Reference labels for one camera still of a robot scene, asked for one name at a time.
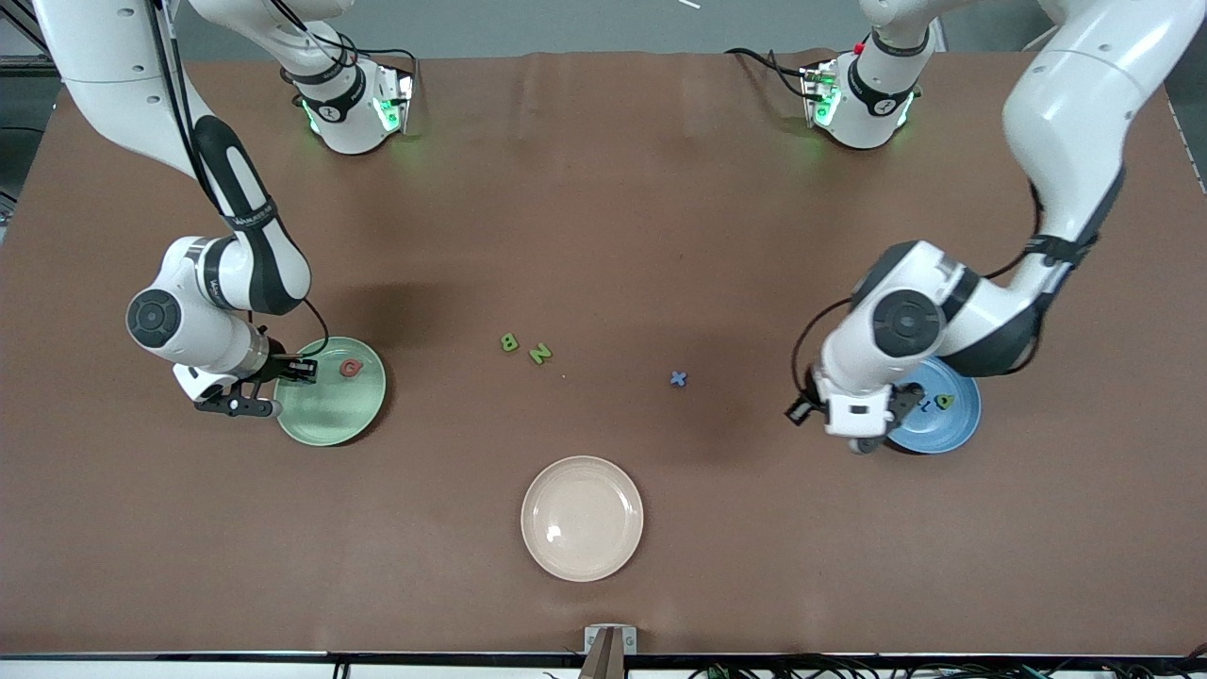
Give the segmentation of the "aluminium frame profile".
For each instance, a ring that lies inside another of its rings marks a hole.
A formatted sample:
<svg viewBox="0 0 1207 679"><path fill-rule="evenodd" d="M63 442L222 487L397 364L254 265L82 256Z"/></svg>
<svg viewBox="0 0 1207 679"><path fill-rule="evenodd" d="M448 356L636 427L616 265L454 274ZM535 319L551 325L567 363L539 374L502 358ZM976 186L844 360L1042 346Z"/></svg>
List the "aluminium frame profile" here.
<svg viewBox="0 0 1207 679"><path fill-rule="evenodd" d="M59 77L33 0L0 0L0 76Z"/></svg>

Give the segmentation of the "beige round plate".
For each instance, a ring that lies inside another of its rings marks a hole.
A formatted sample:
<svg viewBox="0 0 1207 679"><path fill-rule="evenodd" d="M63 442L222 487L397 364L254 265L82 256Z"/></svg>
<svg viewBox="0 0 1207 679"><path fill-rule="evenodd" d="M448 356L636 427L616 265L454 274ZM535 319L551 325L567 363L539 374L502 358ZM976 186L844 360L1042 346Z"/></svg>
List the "beige round plate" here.
<svg viewBox="0 0 1207 679"><path fill-rule="evenodd" d="M547 574L596 583L637 554L645 505L637 482L620 466L575 455L536 474L521 501L519 527L530 557Z"/></svg>

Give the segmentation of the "green round plate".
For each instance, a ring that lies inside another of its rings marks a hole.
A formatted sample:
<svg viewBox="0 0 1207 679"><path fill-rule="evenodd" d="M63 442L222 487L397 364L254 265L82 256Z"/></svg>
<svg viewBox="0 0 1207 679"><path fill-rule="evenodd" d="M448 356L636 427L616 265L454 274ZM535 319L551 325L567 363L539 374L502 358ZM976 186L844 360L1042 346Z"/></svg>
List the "green round plate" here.
<svg viewBox="0 0 1207 679"><path fill-rule="evenodd" d="M336 446L357 438L374 422L387 400L387 365L367 343L351 336L314 340L302 349L317 361L316 384L276 381L274 400L282 412L281 429L310 446ZM361 359L357 377L344 377L343 359Z"/></svg>

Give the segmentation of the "blue round plate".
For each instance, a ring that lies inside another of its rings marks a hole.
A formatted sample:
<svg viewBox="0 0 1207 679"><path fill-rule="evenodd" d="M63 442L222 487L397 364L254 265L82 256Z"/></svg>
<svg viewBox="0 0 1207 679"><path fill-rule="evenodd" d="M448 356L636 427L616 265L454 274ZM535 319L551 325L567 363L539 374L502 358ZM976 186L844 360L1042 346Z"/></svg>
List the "blue round plate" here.
<svg viewBox="0 0 1207 679"><path fill-rule="evenodd" d="M909 455L943 455L974 437L982 421L982 392L974 377L960 374L939 357L928 357L898 386L905 384L921 384L925 400L947 392L956 396L956 403L949 411L940 411L934 403L928 412L915 408L890 435L891 447Z"/></svg>

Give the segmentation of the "brown table mat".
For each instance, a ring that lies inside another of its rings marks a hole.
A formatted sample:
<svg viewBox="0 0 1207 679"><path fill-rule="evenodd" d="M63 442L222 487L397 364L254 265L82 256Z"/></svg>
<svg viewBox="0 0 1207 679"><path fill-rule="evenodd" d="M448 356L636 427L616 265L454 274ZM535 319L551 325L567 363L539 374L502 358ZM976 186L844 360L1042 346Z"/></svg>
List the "brown table mat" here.
<svg viewBox="0 0 1207 679"><path fill-rule="evenodd" d="M785 417L795 338L884 248L979 271L1022 248L1001 104L1030 59L935 55L871 152L733 55L431 59L415 137L362 157L319 144L276 66L191 64L331 330L387 362L340 447L197 412L126 334L168 245L225 226L62 94L0 245L0 652L561 652L599 622L655 654L1206 643L1207 197L1164 90L966 447L859 456ZM596 583L519 527L575 455L645 505Z"/></svg>

